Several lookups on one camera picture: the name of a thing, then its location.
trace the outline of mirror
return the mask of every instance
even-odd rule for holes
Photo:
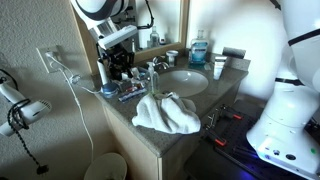
[[[164,45],[164,46],[159,46],[159,47],[150,48],[150,49],[136,52],[135,57],[134,57],[135,63],[137,63],[139,61],[151,59],[151,58],[158,56],[158,55],[164,55],[166,53],[166,51],[168,51],[168,50],[184,50],[185,45],[186,45],[189,0],[175,0],[175,1],[180,2],[180,13],[179,13],[179,15],[180,15],[179,20],[180,21],[179,21],[179,24],[175,25],[176,27],[179,27],[177,41],[170,43],[170,44],[167,44],[167,45]],[[156,11],[154,9],[157,9],[157,11],[159,11],[157,13],[160,13],[161,8],[168,6],[168,1],[161,0],[161,1],[158,1],[157,4],[159,4],[161,2],[165,3],[166,5],[161,5],[160,9],[158,9],[157,7],[151,7],[152,12]],[[72,8],[72,10],[73,10],[74,17],[76,19],[76,23],[77,23],[78,30],[79,30],[79,33],[80,33],[80,36],[82,39],[83,46],[84,46],[84,49],[86,52],[87,62],[90,67],[91,74],[93,74],[93,75],[99,74],[99,70],[98,70],[98,66],[97,66],[97,50],[96,50],[95,41],[91,37],[91,35],[86,27],[86,24],[82,21],[82,19],[78,16],[78,14],[74,11],[73,8]],[[141,22],[141,23],[143,23],[143,24],[150,23],[150,15],[147,13],[144,13],[144,14],[145,14],[144,16],[147,16],[147,17],[143,17],[143,18],[148,19],[148,20],[147,21],[143,20],[144,22]],[[161,20],[161,18],[163,18],[164,20],[170,19],[170,17],[168,17],[167,15],[159,15],[158,14],[157,16],[158,16],[157,19],[159,19],[159,20]],[[151,33],[151,29],[139,30],[139,31],[144,31],[142,36],[149,38],[149,35]]]

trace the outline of bathroom sink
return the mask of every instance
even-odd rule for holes
[[[172,70],[160,74],[161,92],[176,92],[180,97],[198,94],[208,87],[208,79],[191,70]]]

